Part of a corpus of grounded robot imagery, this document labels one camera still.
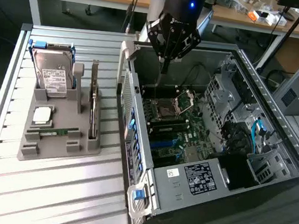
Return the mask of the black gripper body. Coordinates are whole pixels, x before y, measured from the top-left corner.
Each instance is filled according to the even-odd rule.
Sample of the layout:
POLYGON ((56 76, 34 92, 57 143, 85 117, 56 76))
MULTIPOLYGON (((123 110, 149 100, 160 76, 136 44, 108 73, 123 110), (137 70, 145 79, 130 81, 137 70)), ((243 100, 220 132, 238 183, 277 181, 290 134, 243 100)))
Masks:
POLYGON ((165 0, 160 18, 162 36, 167 43, 181 42, 198 36, 197 20, 205 0, 165 0))

